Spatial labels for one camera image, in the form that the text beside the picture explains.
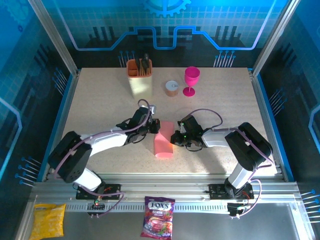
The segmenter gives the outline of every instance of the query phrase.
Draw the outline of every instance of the speckled tabletop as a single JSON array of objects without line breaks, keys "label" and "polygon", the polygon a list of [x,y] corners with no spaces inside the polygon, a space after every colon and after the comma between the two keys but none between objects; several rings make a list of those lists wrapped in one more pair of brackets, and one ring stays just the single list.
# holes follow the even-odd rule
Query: speckled tabletop
[{"label": "speckled tabletop", "polygon": [[[194,97],[186,97],[182,89],[185,68],[154,68],[153,97],[156,105],[154,118],[171,121],[178,130],[177,121],[199,108],[209,108],[223,118],[223,127],[251,123],[265,138],[266,132],[249,78],[247,68],[200,68],[201,76],[194,87]],[[175,80],[179,93],[165,94],[165,83]],[[107,131],[133,116],[138,109],[133,99],[124,68],[82,68],[64,128],[78,134]],[[219,118],[208,111],[199,111],[194,117],[202,128],[219,123]],[[189,152],[173,146],[173,158],[158,159],[154,155],[154,135],[148,134],[140,143],[115,147],[92,156],[87,167],[97,173],[212,173],[229,174],[237,160],[228,147],[211,147]],[[275,168],[259,171],[272,175]]]}]

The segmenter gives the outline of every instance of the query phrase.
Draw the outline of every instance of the fox's candy bag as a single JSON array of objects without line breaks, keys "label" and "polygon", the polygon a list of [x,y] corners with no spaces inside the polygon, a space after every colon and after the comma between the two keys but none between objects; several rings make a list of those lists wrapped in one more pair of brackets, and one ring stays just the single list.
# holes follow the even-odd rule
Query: fox's candy bag
[{"label": "fox's candy bag", "polygon": [[160,240],[172,239],[172,219],[175,200],[165,197],[146,196],[141,237]]}]

